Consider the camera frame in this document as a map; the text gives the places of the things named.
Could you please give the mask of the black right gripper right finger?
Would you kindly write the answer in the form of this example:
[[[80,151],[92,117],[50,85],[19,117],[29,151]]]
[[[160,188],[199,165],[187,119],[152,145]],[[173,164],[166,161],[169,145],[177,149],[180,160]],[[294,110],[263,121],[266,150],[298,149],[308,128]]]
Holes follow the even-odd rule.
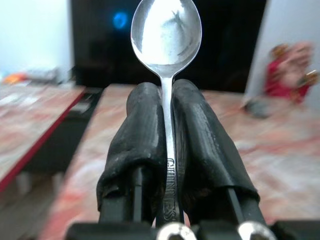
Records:
[[[172,87],[178,189],[190,222],[264,222],[260,196],[241,156],[200,90],[189,80]]]

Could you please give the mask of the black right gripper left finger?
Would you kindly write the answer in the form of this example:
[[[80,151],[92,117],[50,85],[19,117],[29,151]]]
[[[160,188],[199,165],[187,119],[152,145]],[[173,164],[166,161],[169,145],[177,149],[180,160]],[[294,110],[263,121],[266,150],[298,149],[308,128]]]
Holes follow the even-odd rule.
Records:
[[[164,198],[167,176],[165,124],[158,87],[137,85],[126,118],[112,139],[96,187],[99,222],[148,222]]]

